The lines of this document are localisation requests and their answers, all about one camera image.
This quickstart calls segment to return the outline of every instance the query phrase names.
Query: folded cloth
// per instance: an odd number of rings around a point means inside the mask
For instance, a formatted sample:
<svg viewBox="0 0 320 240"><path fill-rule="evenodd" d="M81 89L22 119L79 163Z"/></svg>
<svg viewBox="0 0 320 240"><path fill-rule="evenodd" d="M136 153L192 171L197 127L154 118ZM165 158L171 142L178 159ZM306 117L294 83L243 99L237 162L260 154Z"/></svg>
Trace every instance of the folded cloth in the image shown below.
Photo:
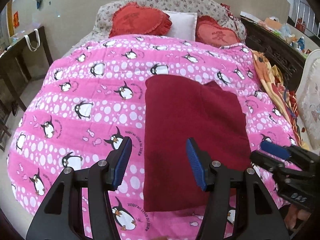
<svg viewBox="0 0 320 240"><path fill-rule="evenodd" d="M206 205L186 153L195 138L212 160L243 171L251 153L245 115L237 96L214 81L200 83L174 75L146 81L144 210L176 211Z"/></svg>

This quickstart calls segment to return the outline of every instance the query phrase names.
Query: bed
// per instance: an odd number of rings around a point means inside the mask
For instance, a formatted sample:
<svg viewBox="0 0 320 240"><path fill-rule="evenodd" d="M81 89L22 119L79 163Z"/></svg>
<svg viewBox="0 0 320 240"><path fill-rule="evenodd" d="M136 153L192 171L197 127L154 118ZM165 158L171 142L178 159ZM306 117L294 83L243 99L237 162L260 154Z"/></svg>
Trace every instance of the bed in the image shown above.
<svg viewBox="0 0 320 240"><path fill-rule="evenodd" d="M117 149L119 138L129 135L139 147L133 149L121 186L109 194L113 207L126 206L135 218L134 223L118 225L121 238L194 239L204 206L161 213L137 208L143 207L146 79L154 74L170 74L201 84L214 80L223 90L236 94L246 115L251 150L263 140L290 145L295 143L294 133L267 93L261 92L252 53L243 43L218 49L165 36L122 35L108 39L111 15L128 1L210 15L245 40L244 26L231 21L224 8L211 0L122 0L102 6L93 31L51 65L13 135L7 158L13 195L34 215L65 167L88 168ZM271 174L259 168L256 171L278 208L286 204L277 196ZM86 191L82 199L84 229L91 237ZM231 233L232 226L227 224L225 237Z"/></svg>

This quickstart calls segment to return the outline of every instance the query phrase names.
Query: penguin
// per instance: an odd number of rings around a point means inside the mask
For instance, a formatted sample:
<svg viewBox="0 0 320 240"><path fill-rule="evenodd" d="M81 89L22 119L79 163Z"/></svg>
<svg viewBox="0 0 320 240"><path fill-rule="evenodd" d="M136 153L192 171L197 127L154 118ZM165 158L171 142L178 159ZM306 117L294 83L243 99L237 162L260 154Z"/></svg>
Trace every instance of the penguin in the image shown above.
<svg viewBox="0 0 320 240"><path fill-rule="evenodd" d="M112 214L115 221L121 226L121 230L123 231L135 229L137 226L135 219L127 210L124 209L117 197L116 199L118 201L118 205L112 208Z"/></svg>
<svg viewBox="0 0 320 240"><path fill-rule="evenodd" d="M290 134L288 135L289 135L288 139L291 141L291 145L297 146L295 140L290 136Z"/></svg>
<svg viewBox="0 0 320 240"><path fill-rule="evenodd" d="M250 69L247 71L247 76L251 79L253 78L253 73L250 71Z"/></svg>
<svg viewBox="0 0 320 240"><path fill-rule="evenodd" d="M78 171L81 169L81 162L83 160L82 156L74 156L71 155L73 152L69 152L66 156L63 157L62 159L62 165L64 168L66 167L71 167L75 171Z"/></svg>
<svg viewBox="0 0 320 240"><path fill-rule="evenodd" d="M262 138L262 142L263 141L267 141L267 142L271 142L272 143L272 140L271 140L271 138L269 137L269 136L265 136L264 134L260 134L260 135L262 135L263 136L263 138Z"/></svg>
<svg viewBox="0 0 320 240"><path fill-rule="evenodd" d="M269 114L269 119L270 119L272 122L277 123L277 122L276 122L276 120L275 120L275 119L273 119L273 117L272 117L272 115L271 115L271 114Z"/></svg>
<svg viewBox="0 0 320 240"><path fill-rule="evenodd" d="M245 48L245 47L242 47L242 48L240 49L240 51L243 51L244 53L249 53L249 50L248 50L247 48Z"/></svg>
<svg viewBox="0 0 320 240"><path fill-rule="evenodd" d="M114 90L114 92L119 93L123 100L130 99L133 97L133 92L131 88L127 86L127 83L124 81L124 86L119 87L118 90Z"/></svg>
<svg viewBox="0 0 320 240"><path fill-rule="evenodd" d="M233 225L235 223L236 209L229 206L227 221Z"/></svg>
<svg viewBox="0 0 320 240"><path fill-rule="evenodd" d="M126 57L127 59L135 59L137 58L137 54L130 49L130 51L126 52L125 54L121 54L122 56Z"/></svg>
<svg viewBox="0 0 320 240"><path fill-rule="evenodd" d="M275 107L272 109L272 112L276 115L276 116L281 116L281 113L278 109L276 109Z"/></svg>
<svg viewBox="0 0 320 240"><path fill-rule="evenodd" d="M138 41L144 41L144 38L142 38L141 36L135 37Z"/></svg>
<svg viewBox="0 0 320 240"><path fill-rule="evenodd" d="M50 116L50 121L45 122L40 125L44 131L44 137L50 139L54 135L54 125L52 123L52 116Z"/></svg>
<svg viewBox="0 0 320 240"><path fill-rule="evenodd" d="M59 85L59 87L61 87L61 91L62 91L62 92L67 92L67 91L69 91L70 88L71 88L70 79L69 79L69 82L64 82L62 85Z"/></svg>
<svg viewBox="0 0 320 240"><path fill-rule="evenodd" d="M217 77L226 85L231 84L229 78L225 74L221 73L220 71L217 72Z"/></svg>
<svg viewBox="0 0 320 240"><path fill-rule="evenodd" d="M115 43L116 43L116 40L107 41L106 43L103 43L103 46L105 46L106 48L110 48L110 47L113 47Z"/></svg>
<svg viewBox="0 0 320 240"><path fill-rule="evenodd" d="M90 68L90 73L92 75L96 76L103 76L104 73L104 63L97 63L94 64L91 68Z"/></svg>
<svg viewBox="0 0 320 240"><path fill-rule="evenodd" d="M117 133L116 134L113 134L111 137L110 137L110 140L105 140L104 139L104 141L106 142L106 143L110 143L111 144L111 146L112 146L112 148L114 149L114 150L117 150L117 149L119 149L119 147L120 147L120 144L122 143L122 140L123 140L123 136L120 134L120 130L119 130L119 128L116 126L116 128L117 128Z"/></svg>
<svg viewBox="0 0 320 240"><path fill-rule="evenodd" d="M75 112L80 119L82 119L82 117L91 118L92 107L93 103L85 103L84 101L81 101L75 106Z"/></svg>
<svg viewBox="0 0 320 240"><path fill-rule="evenodd" d="M181 42L183 45L186 45L186 46L192 46L192 44L188 41L183 41Z"/></svg>
<svg viewBox="0 0 320 240"><path fill-rule="evenodd" d="M195 57L191 56L189 53L185 56L182 56L182 57L186 58L191 63L198 63L199 62Z"/></svg>
<svg viewBox="0 0 320 240"><path fill-rule="evenodd" d="M150 69L151 74L153 75L168 75L169 74L169 67L168 65L160 65L159 63L154 64L153 67Z"/></svg>
<svg viewBox="0 0 320 240"><path fill-rule="evenodd" d="M259 90L256 90L256 91L254 92L254 96L255 96L257 99L259 99L259 100L262 99L262 94L261 94L261 92L260 92Z"/></svg>
<svg viewBox="0 0 320 240"><path fill-rule="evenodd" d="M161 46L161 45L158 45L158 46L152 46L154 49L156 50L167 50L167 46Z"/></svg>
<svg viewBox="0 0 320 240"><path fill-rule="evenodd" d="M30 178L30 181L33 182L33 186L35 187L36 194L39 196L43 196L45 193L45 188L42 179L40 178L40 169L38 168L38 173L33 175L32 178Z"/></svg>
<svg viewBox="0 0 320 240"><path fill-rule="evenodd" d="M79 62L84 62L85 61L85 54L83 53L83 54L81 54L78 58L77 58L77 61L79 61Z"/></svg>
<svg viewBox="0 0 320 240"><path fill-rule="evenodd" d="M242 80L244 80L244 75L241 73L241 71L238 69L238 67L233 71L233 73L236 73L239 78L241 78Z"/></svg>
<svg viewBox="0 0 320 240"><path fill-rule="evenodd" d="M62 74L63 74L63 70L57 70L54 73L53 77L55 80L60 80L62 78Z"/></svg>
<svg viewBox="0 0 320 240"><path fill-rule="evenodd" d="M26 135L24 135L24 134L19 135L19 137L16 141L16 150L19 149L22 151L22 147L23 147L25 139L26 139Z"/></svg>

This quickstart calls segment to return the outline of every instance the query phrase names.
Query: white polka dot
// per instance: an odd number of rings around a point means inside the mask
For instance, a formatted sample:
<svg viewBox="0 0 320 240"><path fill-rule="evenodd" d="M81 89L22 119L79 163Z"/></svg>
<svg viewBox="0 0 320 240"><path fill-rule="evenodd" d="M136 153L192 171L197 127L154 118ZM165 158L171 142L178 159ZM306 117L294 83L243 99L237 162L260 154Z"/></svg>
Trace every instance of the white polka dot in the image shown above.
<svg viewBox="0 0 320 240"><path fill-rule="evenodd" d="M131 171L133 174L137 173L137 167L136 167L135 165L131 165L131 166L130 166L130 171Z"/></svg>
<svg viewBox="0 0 320 240"><path fill-rule="evenodd" d="M24 156L25 156L26 158L28 158L28 156L29 156L29 149L28 149L28 148L26 148L26 149L24 150Z"/></svg>
<svg viewBox="0 0 320 240"><path fill-rule="evenodd" d="M35 199L34 197L31 197L31 198L30 198L30 205L31 205L32 207L35 207L35 206L36 206L36 199Z"/></svg>
<svg viewBox="0 0 320 240"><path fill-rule="evenodd" d="M127 193L127 191L128 191L128 185L127 185L127 183L126 183L124 180L122 180L122 183L121 183L121 185L118 187L118 190L119 190L121 193Z"/></svg>
<svg viewBox="0 0 320 240"><path fill-rule="evenodd" d="M133 176L130 179L130 184L134 189L138 189L140 187L140 180L136 176Z"/></svg>
<svg viewBox="0 0 320 240"><path fill-rule="evenodd" d="M120 123L125 123L127 121L127 116L125 114L121 114L119 117Z"/></svg>
<svg viewBox="0 0 320 240"><path fill-rule="evenodd" d="M262 129L263 129L263 125L262 125L261 123L258 123L258 124L257 124L257 129L258 129L258 130L262 130Z"/></svg>
<svg viewBox="0 0 320 240"><path fill-rule="evenodd" d="M193 73L193 71L194 71L193 66L189 65L189 66L188 66L188 71L189 71L190 73Z"/></svg>
<svg viewBox="0 0 320 240"><path fill-rule="evenodd" d="M97 113L97 114L94 116L94 120L95 120L96 122L99 122L99 121L101 120L101 118L102 118L102 115L101 115L100 113Z"/></svg>
<svg viewBox="0 0 320 240"><path fill-rule="evenodd" d="M129 117L130 117L130 119L131 120L136 120L137 119L137 114L135 113L135 112L131 112L130 114L129 114Z"/></svg>
<svg viewBox="0 0 320 240"><path fill-rule="evenodd" d="M32 145L31 145L31 151L35 151L36 150L36 144L35 143L33 143Z"/></svg>
<svg viewBox="0 0 320 240"><path fill-rule="evenodd" d="M51 153L48 154L47 161L48 161L49 164L52 163L52 155L51 155Z"/></svg>
<svg viewBox="0 0 320 240"><path fill-rule="evenodd" d="M127 76L127 78L131 78L132 77L132 72L128 71L125 75Z"/></svg>
<svg viewBox="0 0 320 240"><path fill-rule="evenodd" d="M202 78L200 77L200 75L196 75L196 81L198 81L199 83L202 82Z"/></svg>
<svg viewBox="0 0 320 240"><path fill-rule="evenodd" d="M42 166L44 166L44 164L45 164L45 156L44 155L41 155L41 157L40 157L40 164Z"/></svg>
<svg viewBox="0 0 320 240"><path fill-rule="evenodd" d="M121 105L120 105L120 104L115 104L115 105L113 106L113 110L115 110L116 112L119 112L120 109L121 109Z"/></svg>
<svg viewBox="0 0 320 240"><path fill-rule="evenodd" d="M58 97L59 97L58 95L54 95L53 98L52 98L52 101L53 101L53 102L57 101L57 100L58 100Z"/></svg>
<svg viewBox="0 0 320 240"><path fill-rule="evenodd" d="M66 154L66 150L64 148L60 148L59 149L59 153L60 153L60 155L65 155Z"/></svg>
<svg viewBox="0 0 320 240"><path fill-rule="evenodd" d="M96 155L96 154L92 155L92 160L93 160L95 163L98 162L98 161L99 161L98 155Z"/></svg>

